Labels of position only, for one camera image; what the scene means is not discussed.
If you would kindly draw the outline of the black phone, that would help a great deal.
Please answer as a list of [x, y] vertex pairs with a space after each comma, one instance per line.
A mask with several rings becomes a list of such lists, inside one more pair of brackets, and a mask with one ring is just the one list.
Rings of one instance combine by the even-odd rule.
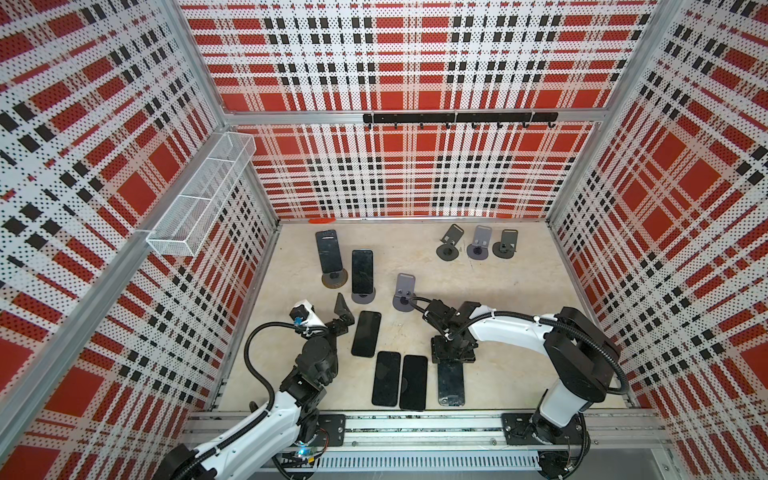
[[395, 407], [398, 404], [400, 367], [399, 352], [380, 351], [377, 354], [372, 389], [374, 406]]
[[382, 315], [374, 311], [362, 311], [359, 315], [351, 354], [356, 357], [372, 358], [376, 352]]
[[465, 383], [463, 364], [457, 361], [437, 365], [437, 398], [442, 407], [463, 407], [465, 405]]
[[344, 269], [337, 232], [333, 229], [315, 233], [319, 261], [323, 274], [340, 272]]
[[406, 355], [401, 374], [399, 408], [423, 411], [426, 408], [428, 359], [425, 356]]
[[352, 293], [370, 295], [374, 292], [374, 255], [372, 250], [352, 251]]

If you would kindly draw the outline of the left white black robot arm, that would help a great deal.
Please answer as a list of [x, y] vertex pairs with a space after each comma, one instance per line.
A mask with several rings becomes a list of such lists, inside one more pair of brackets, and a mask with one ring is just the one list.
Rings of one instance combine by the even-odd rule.
[[[247, 479], [286, 448], [308, 444], [318, 430], [319, 403], [326, 387], [339, 373], [337, 339], [349, 332], [355, 317], [339, 293], [335, 318], [322, 321], [313, 305], [302, 300], [289, 312], [288, 322], [265, 322], [248, 335], [243, 358], [249, 373], [266, 389], [265, 404], [234, 427], [190, 449], [175, 447], [154, 473], [155, 479]], [[269, 328], [283, 328], [301, 336], [305, 343], [294, 365], [274, 388], [250, 359], [254, 338]]]

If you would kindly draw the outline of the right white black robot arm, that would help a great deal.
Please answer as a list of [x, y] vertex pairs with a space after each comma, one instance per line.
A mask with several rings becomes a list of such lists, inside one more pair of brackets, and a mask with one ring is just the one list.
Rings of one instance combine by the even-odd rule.
[[438, 332], [431, 339], [432, 361], [438, 365], [475, 362], [475, 350], [483, 342], [548, 357], [557, 380], [543, 394], [523, 434], [541, 444], [563, 445], [575, 439], [589, 443], [584, 412], [609, 395], [623, 396], [629, 390], [619, 347], [576, 308], [527, 315], [471, 301], [453, 308], [420, 296], [410, 298], [409, 304]]

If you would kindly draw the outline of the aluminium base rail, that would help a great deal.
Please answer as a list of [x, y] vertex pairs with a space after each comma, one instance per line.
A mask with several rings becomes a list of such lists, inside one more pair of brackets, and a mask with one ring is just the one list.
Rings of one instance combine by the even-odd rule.
[[[657, 416], [641, 409], [596, 409], [562, 445], [531, 436], [524, 410], [394, 410], [336, 412], [325, 429], [332, 442], [302, 474], [315, 479], [358, 473], [528, 472], [573, 466], [576, 479], [681, 479], [671, 442]], [[587, 431], [591, 447], [580, 451]]]

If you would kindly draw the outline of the red marker at wall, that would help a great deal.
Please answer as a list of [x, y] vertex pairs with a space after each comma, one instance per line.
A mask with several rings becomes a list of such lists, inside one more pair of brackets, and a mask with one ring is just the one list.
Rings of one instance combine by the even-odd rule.
[[332, 217], [324, 217], [324, 218], [312, 218], [308, 220], [309, 224], [313, 225], [327, 225], [332, 224], [336, 221], [335, 218]]

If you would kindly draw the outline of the black hook rail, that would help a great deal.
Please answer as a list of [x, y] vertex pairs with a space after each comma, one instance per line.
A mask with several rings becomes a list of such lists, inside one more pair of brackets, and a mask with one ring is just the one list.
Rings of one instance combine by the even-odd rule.
[[554, 124], [559, 117], [558, 112], [508, 112], [508, 113], [369, 113], [363, 114], [362, 120], [366, 125], [404, 125], [404, 124], [522, 124], [543, 123]]

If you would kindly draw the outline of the grey phone stand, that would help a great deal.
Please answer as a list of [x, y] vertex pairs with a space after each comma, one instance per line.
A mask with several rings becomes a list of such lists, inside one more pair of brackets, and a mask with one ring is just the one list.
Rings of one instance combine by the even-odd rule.
[[463, 236], [463, 228], [452, 224], [441, 238], [441, 244], [436, 249], [437, 256], [447, 262], [457, 259], [460, 252], [458, 243]]
[[392, 299], [393, 307], [403, 313], [414, 310], [410, 300], [414, 297], [416, 278], [412, 274], [399, 273], [396, 279], [395, 293]]
[[328, 289], [339, 289], [347, 283], [348, 278], [349, 274], [347, 270], [341, 269], [334, 272], [323, 273], [321, 282]]
[[511, 259], [517, 250], [519, 232], [516, 229], [504, 229], [500, 240], [492, 246], [492, 253], [501, 259]]
[[367, 305], [373, 302], [376, 296], [376, 289], [373, 288], [369, 293], [359, 293], [355, 290], [352, 291], [351, 298], [356, 304]]

